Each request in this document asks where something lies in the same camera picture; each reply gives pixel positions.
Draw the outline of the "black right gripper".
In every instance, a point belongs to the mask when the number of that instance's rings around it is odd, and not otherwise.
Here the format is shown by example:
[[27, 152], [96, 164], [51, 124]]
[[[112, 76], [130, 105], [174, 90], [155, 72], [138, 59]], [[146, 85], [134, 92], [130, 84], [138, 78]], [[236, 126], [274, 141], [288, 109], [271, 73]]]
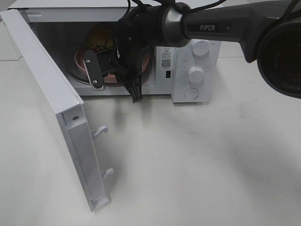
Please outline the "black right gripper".
[[130, 94], [133, 103], [143, 100], [143, 62], [150, 47], [141, 35], [139, 15], [146, 12], [146, 8], [134, 8], [123, 15], [113, 28], [114, 74]]

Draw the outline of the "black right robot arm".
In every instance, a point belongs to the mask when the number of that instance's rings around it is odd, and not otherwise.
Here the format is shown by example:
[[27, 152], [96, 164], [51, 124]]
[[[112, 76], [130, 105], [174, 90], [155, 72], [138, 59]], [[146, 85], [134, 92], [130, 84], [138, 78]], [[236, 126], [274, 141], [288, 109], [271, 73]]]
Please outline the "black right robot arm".
[[133, 102], [142, 100], [143, 56], [154, 46], [184, 47], [192, 39], [237, 42], [245, 60], [257, 62], [277, 92], [301, 96], [301, 3], [271, 0], [222, 7], [221, 1], [190, 8], [161, 0], [136, 7], [116, 23], [113, 57], [117, 80]]

